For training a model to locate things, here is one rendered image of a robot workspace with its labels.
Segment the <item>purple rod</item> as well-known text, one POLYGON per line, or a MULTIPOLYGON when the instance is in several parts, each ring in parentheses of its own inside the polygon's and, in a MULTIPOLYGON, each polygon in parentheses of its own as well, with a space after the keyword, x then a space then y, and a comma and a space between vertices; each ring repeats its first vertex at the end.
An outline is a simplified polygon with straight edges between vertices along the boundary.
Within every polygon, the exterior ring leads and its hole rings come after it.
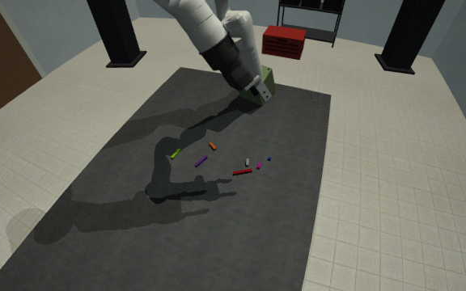
POLYGON ((196 164, 195 164, 195 167, 198 167, 200 164, 202 164, 206 159, 208 158, 208 156, 204 156, 201 160, 199 160, 196 164))

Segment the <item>lime green rod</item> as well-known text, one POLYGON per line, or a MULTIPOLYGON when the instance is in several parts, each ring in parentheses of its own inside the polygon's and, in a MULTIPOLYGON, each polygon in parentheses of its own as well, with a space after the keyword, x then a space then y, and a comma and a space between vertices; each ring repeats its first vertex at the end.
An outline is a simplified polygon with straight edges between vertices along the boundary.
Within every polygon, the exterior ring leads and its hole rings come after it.
POLYGON ((180 152, 180 149, 178 149, 172 156, 171 158, 174 159, 176 157, 176 155, 180 152))

